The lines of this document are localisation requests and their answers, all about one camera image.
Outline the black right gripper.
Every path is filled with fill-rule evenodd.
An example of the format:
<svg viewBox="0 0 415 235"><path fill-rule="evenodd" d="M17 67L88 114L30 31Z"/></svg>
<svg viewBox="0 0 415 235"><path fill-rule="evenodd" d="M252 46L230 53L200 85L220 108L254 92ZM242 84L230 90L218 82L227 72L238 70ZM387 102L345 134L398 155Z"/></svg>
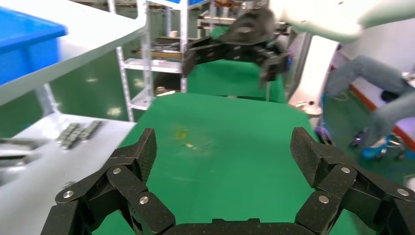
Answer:
<svg viewBox="0 0 415 235"><path fill-rule="evenodd" d="M219 37L208 36L187 44L181 60L183 77L188 77L199 64L229 59L237 46L265 43L266 47L254 47L254 62L260 67L259 81L265 87L278 74L289 70L289 52L276 43L276 28L275 15L269 9L242 14Z"/></svg>

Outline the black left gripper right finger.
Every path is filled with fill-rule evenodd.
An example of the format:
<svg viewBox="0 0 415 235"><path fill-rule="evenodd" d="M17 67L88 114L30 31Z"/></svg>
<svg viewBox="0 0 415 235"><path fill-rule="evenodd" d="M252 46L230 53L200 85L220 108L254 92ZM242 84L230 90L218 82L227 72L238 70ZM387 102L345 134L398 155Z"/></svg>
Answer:
<svg viewBox="0 0 415 235"><path fill-rule="evenodd" d="M314 190L295 222L316 235L330 233L344 210L379 235L415 232L415 194L360 167L334 146L315 141L302 127L293 129L290 150Z"/></svg>

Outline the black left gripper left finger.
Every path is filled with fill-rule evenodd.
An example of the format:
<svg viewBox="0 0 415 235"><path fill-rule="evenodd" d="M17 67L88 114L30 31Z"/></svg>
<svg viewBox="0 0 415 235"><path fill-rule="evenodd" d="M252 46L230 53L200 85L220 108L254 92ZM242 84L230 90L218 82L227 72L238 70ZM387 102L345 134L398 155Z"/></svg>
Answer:
<svg viewBox="0 0 415 235"><path fill-rule="evenodd" d="M155 130L146 128L98 171L59 192L41 233L90 235L114 212L138 235L166 233L175 226L175 216L146 185L156 155Z"/></svg>

